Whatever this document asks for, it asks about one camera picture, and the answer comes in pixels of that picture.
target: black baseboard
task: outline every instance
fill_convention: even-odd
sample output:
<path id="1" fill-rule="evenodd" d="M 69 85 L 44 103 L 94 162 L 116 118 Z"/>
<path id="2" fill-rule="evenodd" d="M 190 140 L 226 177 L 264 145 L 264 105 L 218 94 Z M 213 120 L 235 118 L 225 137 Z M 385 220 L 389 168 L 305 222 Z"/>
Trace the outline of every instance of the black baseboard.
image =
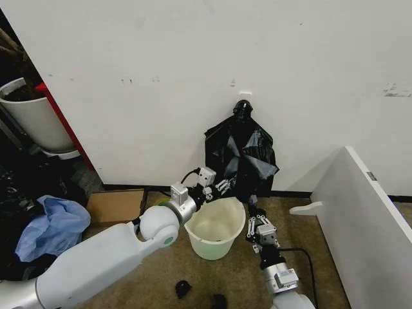
<path id="1" fill-rule="evenodd" d="M 170 191 L 169 185 L 105 185 L 103 183 L 103 188 L 106 191 L 114 190 L 133 190 L 133 189 L 147 189 L 149 191 Z"/>
<path id="2" fill-rule="evenodd" d="M 132 190 L 132 189 L 147 189 L 149 191 L 165 191 L 169 192 L 170 187 L 168 185 L 103 185 L 103 188 L 107 191 L 114 190 Z M 308 191 L 270 191 L 265 196 L 273 196 L 278 198 L 310 198 L 312 192 Z M 391 201 L 399 203 L 412 203 L 412 196 L 405 195 L 388 195 Z"/>
<path id="3" fill-rule="evenodd" d="M 310 198 L 311 195 L 308 191 L 270 191 L 270 196 L 278 198 Z"/>
<path id="4" fill-rule="evenodd" d="M 398 203 L 412 203 L 412 196 L 406 195 L 388 195 L 391 201 L 397 201 Z"/>
<path id="5" fill-rule="evenodd" d="M 114 190 L 133 190 L 133 189 L 148 189 L 149 191 L 170 191 L 170 186 L 167 185 L 105 185 L 103 188 L 107 191 Z M 264 196 L 276 196 L 279 198 L 310 198 L 312 192 L 304 191 L 270 191 Z"/>

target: blue cloth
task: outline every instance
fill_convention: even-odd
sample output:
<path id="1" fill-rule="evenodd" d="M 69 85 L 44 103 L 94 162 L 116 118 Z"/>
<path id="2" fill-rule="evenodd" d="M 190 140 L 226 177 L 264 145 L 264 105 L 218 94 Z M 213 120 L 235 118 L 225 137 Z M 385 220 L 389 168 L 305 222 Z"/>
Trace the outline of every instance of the blue cloth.
<path id="1" fill-rule="evenodd" d="M 80 243 L 83 230 L 90 224 L 87 210 L 75 201 L 50 195 L 37 200 L 46 214 L 36 217 L 24 229 L 15 253 L 30 262 L 49 253 L 55 256 Z"/>

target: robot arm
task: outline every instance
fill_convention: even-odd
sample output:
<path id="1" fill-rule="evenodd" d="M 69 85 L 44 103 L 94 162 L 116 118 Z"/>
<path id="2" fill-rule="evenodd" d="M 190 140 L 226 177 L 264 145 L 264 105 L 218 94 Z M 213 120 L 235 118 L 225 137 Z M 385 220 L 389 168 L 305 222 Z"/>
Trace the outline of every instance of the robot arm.
<path id="1" fill-rule="evenodd" d="M 181 183 L 171 187 L 167 207 L 148 208 L 137 220 L 114 225 L 63 252 L 45 273 L 25 282 L 0 282 L 0 308 L 73 308 L 93 297 L 135 269 L 159 248 L 171 245 L 178 229 L 213 194 L 216 173 L 199 172 L 197 186 L 190 192 Z M 145 241 L 136 236 L 137 228 Z"/>
<path id="2" fill-rule="evenodd" d="M 215 175 L 211 169 L 199 169 L 198 184 L 191 190 L 180 182 L 171 186 L 166 207 L 150 207 L 136 220 L 114 225 L 79 243 L 36 279 L 0 282 L 0 308 L 73 308 L 93 297 L 135 269 L 146 256 L 171 245 L 179 227 L 205 201 L 220 198 L 230 189 L 233 179 L 212 185 Z M 297 276 L 276 250 L 276 228 L 264 216 L 256 218 L 249 221 L 247 240 L 261 256 L 268 291 L 276 295 L 272 309 L 314 309 L 306 296 L 293 291 Z M 145 241 L 137 238 L 138 229 Z"/>
<path id="3" fill-rule="evenodd" d="M 249 207 L 246 240 L 259 254 L 260 269 L 265 277 L 266 289 L 274 297 L 272 309 L 315 309 L 309 298 L 295 292 L 299 278 L 293 268 L 288 268 L 280 254 L 276 227 L 254 205 Z"/>

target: white trash can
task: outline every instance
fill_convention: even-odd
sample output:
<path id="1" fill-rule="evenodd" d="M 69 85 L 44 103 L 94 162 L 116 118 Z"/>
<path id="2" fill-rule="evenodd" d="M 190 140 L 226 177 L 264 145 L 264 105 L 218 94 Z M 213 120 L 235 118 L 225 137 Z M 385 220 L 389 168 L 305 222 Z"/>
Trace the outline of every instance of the white trash can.
<path id="1" fill-rule="evenodd" d="M 242 231 L 245 218 L 245 208 L 237 198 L 203 204 L 185 224 L 193 250 L 203 259 L 222 258 Z"/>

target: white bucket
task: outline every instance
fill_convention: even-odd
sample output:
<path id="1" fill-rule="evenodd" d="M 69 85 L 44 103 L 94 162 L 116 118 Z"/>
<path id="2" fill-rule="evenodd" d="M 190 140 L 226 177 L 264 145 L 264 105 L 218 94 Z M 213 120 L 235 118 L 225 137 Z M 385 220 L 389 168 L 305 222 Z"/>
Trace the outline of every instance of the white bucket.
<path id="1" fill-rule="evenodd" d="M 4 97 L 25 85 L 23 78 L 13 80 L 0 88 L 0 104 L 13 116 L 28 136 L 45 151 L 53 154 L 75 150 L 69 134 L 55 114 L 48 99 L 7 101 Z"/>
<path id="2" fill-rule="evenodd" d="M 205 203 L 185 224 L 192 248 L 203 259 L 227 254 L 245 225 L 245 208 L 237 198 Z"/>

